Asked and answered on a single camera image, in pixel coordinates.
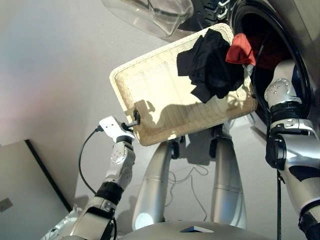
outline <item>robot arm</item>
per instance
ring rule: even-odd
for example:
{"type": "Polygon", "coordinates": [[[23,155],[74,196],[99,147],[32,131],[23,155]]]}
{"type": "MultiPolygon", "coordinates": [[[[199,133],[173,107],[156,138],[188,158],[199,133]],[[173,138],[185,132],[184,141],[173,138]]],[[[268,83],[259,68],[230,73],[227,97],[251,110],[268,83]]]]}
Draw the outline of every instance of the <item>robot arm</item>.
{"type": "Polygon", "coordinates": [[[99,190],[90,199],[74,224],[68,240],[109,240],[111,238],[117,205],[132,178],[135,153],[134,135],[113,116],[99,122],[104,132],[113,139],[111,163],[99,190]]]}
{"type": "Polygon", "coordinates": [[[272,124],[266,161],[283,178],[308,240],[320,239],[320,142],[292,84],[295,63],[280,62],[266,88],[272,124]]]}

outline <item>woven basket tray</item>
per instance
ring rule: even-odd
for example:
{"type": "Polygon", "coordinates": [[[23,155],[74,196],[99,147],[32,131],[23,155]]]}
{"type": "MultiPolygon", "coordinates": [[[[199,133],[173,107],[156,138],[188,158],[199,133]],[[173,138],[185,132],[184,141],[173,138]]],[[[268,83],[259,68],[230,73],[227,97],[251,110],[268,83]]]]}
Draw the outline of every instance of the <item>woven basket tray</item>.
{"type": "MultiPolygon", "coordinates": [[[[229,43],[230,27],[219,23],[210,27],[219,31],[229,43]]],[[[136,138],[144,146],[219,125],[226,120],[246,115],[256,109],[251,97],[251,80],[245,71],[244,84],[223,98],[211,98],[201,103],[190,92],[188,76],[178,76],[177,54],[193,47],[208,28],[160,47],[132,61],[110,74],[110,81],[129,122],[136,108],[141,123],[133,128],[136,138]]]]}

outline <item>black cloth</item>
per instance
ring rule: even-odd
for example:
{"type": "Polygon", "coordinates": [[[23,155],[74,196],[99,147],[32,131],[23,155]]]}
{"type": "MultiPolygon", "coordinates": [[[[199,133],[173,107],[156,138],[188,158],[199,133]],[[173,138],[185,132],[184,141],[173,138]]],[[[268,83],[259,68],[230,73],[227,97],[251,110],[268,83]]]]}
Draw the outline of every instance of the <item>black cloth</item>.
{"type": "Polygon", "coordinates": [[[220,32],[209,29],[193,48],[177,55],[178,76],[189,76],[191,84],[196,85],[191,93],[203,103],[214,95],[224,98],[244,82],[243,67],[225,62],[229,48],[220,32]]]}

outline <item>laundry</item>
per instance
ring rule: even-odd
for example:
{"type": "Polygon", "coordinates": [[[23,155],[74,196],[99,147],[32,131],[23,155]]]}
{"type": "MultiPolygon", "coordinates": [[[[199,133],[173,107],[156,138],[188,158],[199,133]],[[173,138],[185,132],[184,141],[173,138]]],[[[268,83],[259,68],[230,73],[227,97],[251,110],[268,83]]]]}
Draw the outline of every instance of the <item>laundry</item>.
{"type": "Polygon", "coordinates": [[[224,98],[244,82],[243,67],[225,61],[229,48],[220,32],[209,29],[192,49],[177,55],[178,76],[189,76],[196,86],[191,93],[203,103],[213,96],[224,98]]]}
{"type": "Polygon", "coordinates": [[[238,33],[232,40],[225,61],[231,64],[256,65],[254,51],[243,33],[238,33]]]}
{"type": "MultiPolygon", "coordinates": [[[[247,37],[255,56],[258,55],[261,44],[267,35],[268,31],[247,37]]],[[[259,60],[255,66],[273,72],[278,63],[290,58],[291,54],[282,41],[281,37],[278,34],[270,34],[270,36],[264,43],[263,51],[260,53],[259,60]]]]}

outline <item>red cloth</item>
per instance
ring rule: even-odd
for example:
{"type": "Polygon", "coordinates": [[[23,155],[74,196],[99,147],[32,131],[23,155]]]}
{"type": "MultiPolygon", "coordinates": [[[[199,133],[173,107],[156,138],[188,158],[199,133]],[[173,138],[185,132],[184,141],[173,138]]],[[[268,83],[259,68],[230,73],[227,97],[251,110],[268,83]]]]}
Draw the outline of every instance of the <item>red cloth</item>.
{"type": "Polygon", "coordinates": [[[244,64],[244,65],[256,65],[256,59],[254,51],[251,45],[243,33],[238,33],[232,40],[225,61],[230,64],[244,64]]]}

